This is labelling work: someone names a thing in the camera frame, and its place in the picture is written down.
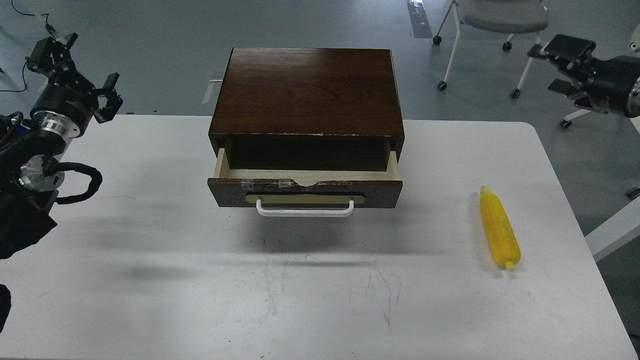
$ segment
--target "wooden box top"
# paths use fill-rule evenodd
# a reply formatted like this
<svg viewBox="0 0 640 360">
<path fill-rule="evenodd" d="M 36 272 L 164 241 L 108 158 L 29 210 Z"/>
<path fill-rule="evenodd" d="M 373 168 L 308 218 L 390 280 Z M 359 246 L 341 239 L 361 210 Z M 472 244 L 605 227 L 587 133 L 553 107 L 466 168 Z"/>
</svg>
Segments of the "wooden box top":
<svg viewBox="0 0 640 360">
<path fill-rule="evenodd" d="M 209 135 L 404 137 L 391 51 L 234 48 Z"/>
</svg>

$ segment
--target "drawer front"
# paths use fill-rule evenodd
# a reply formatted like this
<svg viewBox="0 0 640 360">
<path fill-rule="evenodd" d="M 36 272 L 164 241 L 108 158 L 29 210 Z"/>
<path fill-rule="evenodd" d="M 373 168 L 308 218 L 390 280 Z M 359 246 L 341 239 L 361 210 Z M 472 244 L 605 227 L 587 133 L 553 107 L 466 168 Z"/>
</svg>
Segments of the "drawer front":
<svg viewBox="0 0 640 360">
<path fill-rule="evenodd" d="M 291 203 L 283 200 L 283 204 L 274 203 L 278 197 L 270 197 L 270 203 L 264 206 L 284 207 L 341 207 L 354 197 L 356 208 L 394 208 L 396 206 L 402 181 L 398 180 L 363 180 L 363 181 L 320 181 L 312 186 L 302 186 L 290 179 L 229 179 L 212 178 L 208 181 L 211 193 L 221 207 L 249 208 L 255 207 L 254 196 L 251 195 L 324 195 L 331 199 L 304 200 L 305 203 Z"/>
</svg>

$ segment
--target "chair wheel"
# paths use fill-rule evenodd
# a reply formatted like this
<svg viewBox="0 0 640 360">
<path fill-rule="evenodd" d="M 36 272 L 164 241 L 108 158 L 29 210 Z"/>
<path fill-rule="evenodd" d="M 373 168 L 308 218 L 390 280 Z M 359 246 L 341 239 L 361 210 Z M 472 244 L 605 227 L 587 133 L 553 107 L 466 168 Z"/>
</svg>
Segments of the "chair wheel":
<svg viewBox="0 0 640 360">
<path fill-rule="evenodd" d="M 640 189 L 633 188 L 627 191 L 627 197 L 631 200 L 635 200 L 636 198 L 640 197 Z"/>
</svg>

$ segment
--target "white metal handle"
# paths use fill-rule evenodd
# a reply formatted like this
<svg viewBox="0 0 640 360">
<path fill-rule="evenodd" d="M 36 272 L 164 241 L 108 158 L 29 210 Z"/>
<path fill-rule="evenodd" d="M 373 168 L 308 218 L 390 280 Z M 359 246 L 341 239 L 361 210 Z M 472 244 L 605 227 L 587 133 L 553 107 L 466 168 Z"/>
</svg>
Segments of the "white metal handle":
<svg viewBox="0 0 640 360">
<path fill-rule="evenodd" d="M 265 209 L 262 207 L 262 199 L 255 201 L 258 214 L 264 217 L 299 217 L 299 218 L 344 218 L 353 213 L 354 202 L 349 199 L 349 207 L 340 210 L 327 209 Z"/>
</svg>

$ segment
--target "corn cob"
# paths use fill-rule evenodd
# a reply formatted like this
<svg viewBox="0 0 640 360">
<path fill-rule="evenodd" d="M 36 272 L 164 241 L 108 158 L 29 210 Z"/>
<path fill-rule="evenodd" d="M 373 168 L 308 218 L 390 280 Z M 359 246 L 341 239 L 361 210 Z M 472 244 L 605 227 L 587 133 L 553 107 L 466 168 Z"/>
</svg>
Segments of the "corn cob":
<svg viewBox="0 0 640 360">
<path fill-rule="evenodd" d="M 486 186 L 480 189 L 480 208 L 493 259 L 498 265 L 513 270 L 520 261 L 520 247 L 500 199 Z"/>
</svg>

